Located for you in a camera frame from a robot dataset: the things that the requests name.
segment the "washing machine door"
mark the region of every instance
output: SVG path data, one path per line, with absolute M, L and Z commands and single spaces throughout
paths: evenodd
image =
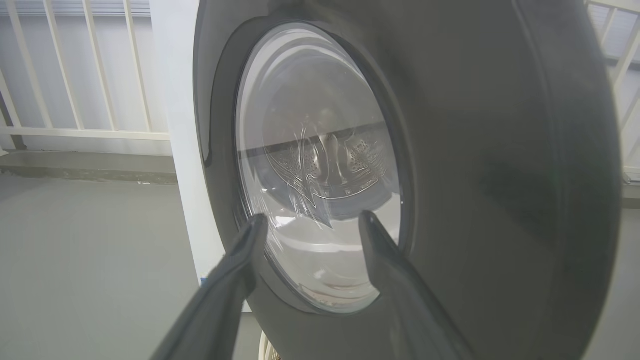
M 196 117 L 227 249 L 283 359 L 395 359 L 372 211 L 472 359 L 578 359 L 607 295 L 620 160 L 579 1 L 202 1 Z

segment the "white railing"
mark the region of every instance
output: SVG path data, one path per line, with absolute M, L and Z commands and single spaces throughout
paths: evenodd
M 616 96 L 624 171 L 640 180 L 640 1 L 587 0 L 591 20 L 605 57 Z
M 82 0 L 53 0 L 56 15 L 84 17 Z M 124 4 L 114 0 L 93 0 L 91 2 L 93 16 L 116 16 L 124 14 Z M 16 0 L 18 13 L 25 16 L 47 15 L 41 0 Z M 131 12 L 135 17 L 150 17 L 149 0 L 131 0 Z M 0 16 L 8 16 L 6 4 L 0 1 Z
M 0 121 L 0 134 L 5 135 L 24 135 L 24 136 L 67 136 L 76 138 L 110 138 L 110 139 L 127 139 L 127 140 L 169 140 L 169 134 L 165 132 L 157 132 L 153 130 L 152 123 L 149 115 L 149 105 L 147 101 L 147 95 L 145 92 L 145 84 L 142 76 L 142 69 L 140 66 L 140 57 L 138 55 L 138 45 L 136 43 L 136 34 L 133 28 L 133 13 L 131 10 L 131 1 L 122 0 L 124 7 L 124 15 L 127 22 L 127 29 L 129 31 L 129 42 L 131 45 L 132 61 L 134 63 L 134 73 L 137 77 L 138 93 L 140 101 L 143 106 L 144 120 L 146 123 L 146 131 L 122 131 L 118 127 L 118 119 L 115 116 L 113 108 L 113 100 L 109 92 L 109 85 L 106 78 L 104 64 L 102 62 L 102 56 L 100 55 L 100 46 L 98 37 L 95 30 L 95 24 L 93 21 L 92 3 L 90 0 L 82 0 L 82 6 L 84 10 L 84 17 L 86 19 L 86 25 L 89 32 L 89 39 L 93 50 L 93 59 L 95 61 L 95 67 L 97 69 L 100 87 L 102 90 L 102 97 L 106 106 L 110 129 L 87 129 L 84 126 L 84 122 L 81 113 L 78 109 L 78 102 L 74 89 L 72 88 L 71 81 L 68 76 L 68 68 L 65 65 L 64 54 L 61 48 L 60 34 L 58 31 L 58 24 L 56 22 L 56 14 L 54 12 L 54 6 L 52 0 L 42 0 L 44 4 L 44 12 L 49 22 L 49 29 L 53 39 L 53 45 L 56 51 L 57 61 L 60 66 L 62 78 L 64 80 L 65 89 L 67 91 L 68 101 L 76 122 L 76 128 L 57 128 L 54 126 L 47 109 L 47 104 L 44 100 L 40 83 L 36 70 L 33 66 L 33 61 L 27 47 L 27 42 L 20 24 L 20 17 L 18 9 L 16 8 L 15 0 L 5 0 L 6 12 L 11 20 L 12 28 L 16 36 L 20 55 L 24 60 L 26 72 L 29 78 L 33 95 L 35 96 L 35 102 L 40 110 L 42 116 L 42 122 L 44 127 L 26 127 L 22 125 L 18 112 L 13 103 L 11 93 L 7 87 L 2 69 L 0 69 L 0 95 L 4 100 L 7 113 L 9 115 L 9 123 L 11 126 L 7 126 L 4 122 Z

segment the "white wall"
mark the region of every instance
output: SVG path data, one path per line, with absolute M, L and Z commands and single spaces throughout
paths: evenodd
M 110 129 L 86 21 L 80 16 L 57 16 L 56 20 L 63 59 L 85 127 Z M 75 128 L 47 18 L 20 16 L 20 22 L 54 127 Z M 146 131 L 125 18 L 95 17 L 95 27 L 116 121 L 121 130 Z M 152 127 L 154 131 L 167 132 L 151 19 L 134 18 L 134 28 Z M 44 127 L 8 17 L 0 17 L 0 69 L 22 125 Z M 166 156 L 172 153 L 169 142 L 163 141 L 25 136 L 24 142 L 30 150 Z M 0 145 L 5 149 L 13 148 L 8 136 L 0 138 Z
M 199 0 L 151 0 L 167 122 L 196 274 L 206 278 L 225 254 L 202 169 L 193 104 L 193 42 Z

